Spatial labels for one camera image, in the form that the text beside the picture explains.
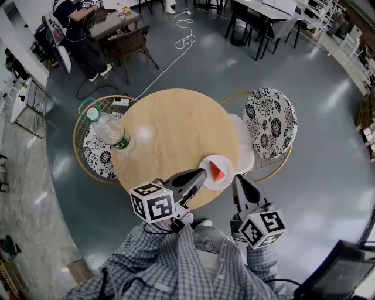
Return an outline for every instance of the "laptop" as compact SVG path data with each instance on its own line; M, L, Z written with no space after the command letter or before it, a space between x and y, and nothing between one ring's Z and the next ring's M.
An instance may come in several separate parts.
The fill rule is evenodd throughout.
M297 3L294 0L263 0L263 3L289 15L293 15L297 7Z

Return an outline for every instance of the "bottle label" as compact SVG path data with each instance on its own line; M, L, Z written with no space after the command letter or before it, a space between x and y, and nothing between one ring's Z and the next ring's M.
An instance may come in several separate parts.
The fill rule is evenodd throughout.
M126 137L122 137L119 142L112 145L112 148L116 150L124 150L130 143L130 140L127 140Z

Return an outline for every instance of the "black monitor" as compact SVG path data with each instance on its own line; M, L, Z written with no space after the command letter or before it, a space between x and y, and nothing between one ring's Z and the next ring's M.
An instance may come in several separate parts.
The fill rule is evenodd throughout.
M294 291L294 299L348 299L374 267L373 250L339 241L319 268Z

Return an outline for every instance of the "white plate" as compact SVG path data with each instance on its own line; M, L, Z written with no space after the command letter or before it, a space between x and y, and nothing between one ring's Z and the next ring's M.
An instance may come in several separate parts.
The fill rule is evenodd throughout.
M217 182L213 181L210 170L210 161L212 161L225 174L223 179ZM229 159L223 155L213 154L207 156L202 160L199 167L207 171L207 179L203 185L210 190L223 190L232 183L234 177L233 165Z

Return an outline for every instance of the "person in black clothing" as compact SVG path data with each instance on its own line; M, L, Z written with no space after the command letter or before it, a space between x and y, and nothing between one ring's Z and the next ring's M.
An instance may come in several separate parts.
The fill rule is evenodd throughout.
M98 53L91 47L87 35L84 34L79 24L86 16L98 9L97 5L78 10L71 0L55 0L53 4L53 15L59 20L62 27L66 28L66 38L70 43L71 54L82 72L91 82L98 75L105 76L112 65L105 65Z
M13 69L14 71L16 71L23 80L26 80L29 77L28 72L25 71L25 69L19 62L19 60L14 57L14 55L11 53L11 51L8 48L5 49L5 55L6 55L6 59L5 59L6 65L10 69Z

